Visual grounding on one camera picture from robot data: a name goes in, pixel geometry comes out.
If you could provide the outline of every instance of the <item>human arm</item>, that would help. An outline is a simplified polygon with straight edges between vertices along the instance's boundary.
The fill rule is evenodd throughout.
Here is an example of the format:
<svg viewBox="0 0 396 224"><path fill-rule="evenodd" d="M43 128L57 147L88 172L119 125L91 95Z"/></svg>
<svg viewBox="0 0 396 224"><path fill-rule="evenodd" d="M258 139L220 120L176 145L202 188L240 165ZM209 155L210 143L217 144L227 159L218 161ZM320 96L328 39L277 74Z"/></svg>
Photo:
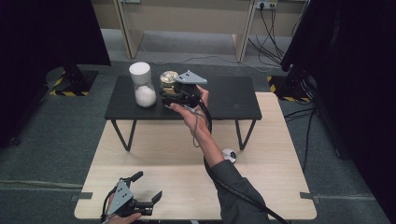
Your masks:
<svg viewBox="0 0 396 224"><path fill-rule="evenodd" d="M198 87L202 94L202 100L207 105L209 92ZM261 205L265 205L260 193L253 188L248 180L242 177L236 168L224 157L219 150L210 131L207 129L206 119L194 113L202 111L194 108L194 112L177 104L171 104L171 108L184 118L185 124L190 128L191 134L198 141L205 157L205 168L213 179L218 190L221 207L221 218L224 223L269 223L268 216L256 205L253 205L230 190L241 192Z"/></svg>
<svg viewBox="0 0 396 224"><path fill-rule="evenodd" d="M197 88L201 93L203 103L207 105L209 91L201 88L200 86L197 86ZM170 106L184 118L184 123L190 128L191 134L198 141L209 166L212 167L217 163L224 161L221 151L219 150L215 140L212 138L210 131L207 129L206 119L203 117L205 114L201 108L199 106L194 108L195 113L199 113L199 115L196 115L191 113L190 110L182 105L170 104Z"/></svg>

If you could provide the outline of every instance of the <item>gray sleeve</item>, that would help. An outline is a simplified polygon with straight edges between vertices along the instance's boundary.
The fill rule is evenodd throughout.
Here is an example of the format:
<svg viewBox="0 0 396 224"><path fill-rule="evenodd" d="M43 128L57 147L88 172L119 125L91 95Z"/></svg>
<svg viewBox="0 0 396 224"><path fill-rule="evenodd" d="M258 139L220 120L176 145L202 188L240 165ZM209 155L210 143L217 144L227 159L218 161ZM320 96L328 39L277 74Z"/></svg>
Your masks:
<svg viewBox="0 0 396 224"><path fill-rule="evenodd" d="M265 205L260 193L254 189L246 178L239 174L230 161L222 161L212 168L209 168L207 163L205 163L205 167L212 179L216 179L214 179L214 183L218 190L221 208L220 215L225 224L270 223L268 216L259 207L236 196L227 189L230 188L230 190L240 192L250 199Z"/></svg>

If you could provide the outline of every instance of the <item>table leg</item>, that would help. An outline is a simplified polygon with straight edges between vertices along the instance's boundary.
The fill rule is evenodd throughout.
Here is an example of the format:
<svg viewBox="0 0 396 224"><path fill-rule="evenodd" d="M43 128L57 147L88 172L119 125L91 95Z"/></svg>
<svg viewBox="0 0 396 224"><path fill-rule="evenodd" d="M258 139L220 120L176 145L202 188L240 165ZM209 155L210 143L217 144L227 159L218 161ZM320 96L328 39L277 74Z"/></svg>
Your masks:
<svg viewBox="0 0 396 224"><path fill-rule="evenodd" d="M253 121L251 121L250 128L248 129L247 137L245 138L245 141L242 142L241 130L239 129L239 122L238 122L237 119L235 120L236 134L238 135L238 142L239 142L239 149L241 149L241 150L245 149L245 147L246 147L246 145L248 143L248 139L249 139L249 137L251 135L251 132L253 131L253 128L254 128L255 124L256 124L256 120L254 119Z"/></svg>
<svg viewBox="0 0 396 224"><path fill-rule="evenodd" d="M131 146L132 146L132 140L134 139L134 129L136 128L137 119L134 119L134 123L132 124L132 129L131 129L131 133L129 135L128 145L126 145L125 140L122 137L122 134L120 132L120 129L119 129L119 126L117 125L116 120L115 119L111 120L111 123L113 123L114 129L116 130L116 133L119 135L119 138L122 142L122 145L125 147L125 150L130 151Z"/></svg>

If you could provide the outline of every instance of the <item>white ball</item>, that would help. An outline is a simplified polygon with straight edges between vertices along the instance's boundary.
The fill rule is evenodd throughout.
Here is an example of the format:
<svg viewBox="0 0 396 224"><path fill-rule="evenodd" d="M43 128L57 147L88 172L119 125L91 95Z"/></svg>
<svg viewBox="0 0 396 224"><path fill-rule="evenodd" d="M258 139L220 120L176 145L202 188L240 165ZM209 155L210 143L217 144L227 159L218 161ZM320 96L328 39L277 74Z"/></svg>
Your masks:
<svg viewBox="0 0 396 224"><path fill-rule="evenodd" d="M139 87L134 92L134 95L136 97L137 104L143 107L149 107L151 105L154 105L156 101L155 91L147 86Z"/></svg>

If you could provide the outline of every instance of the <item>black curtain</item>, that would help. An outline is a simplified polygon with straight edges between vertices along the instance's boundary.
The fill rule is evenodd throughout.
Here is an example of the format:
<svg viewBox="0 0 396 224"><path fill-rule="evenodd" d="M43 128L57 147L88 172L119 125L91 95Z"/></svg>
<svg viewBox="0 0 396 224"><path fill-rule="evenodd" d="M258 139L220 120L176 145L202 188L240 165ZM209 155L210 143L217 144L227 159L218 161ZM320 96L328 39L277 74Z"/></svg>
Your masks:
<svg viewBox="0 0 396 224"><path fill-rule="evenodd" d="M0 146L27 117L47 73L110 65L90 0L0 1Z"/></svg>
<svg viewBox="0 0 396 224"><path fill-rule="evenodd" d="M396 2L332 3L311 0L283 64L298 68L291 78L315 79L339 140L396 223Z"/></svg>

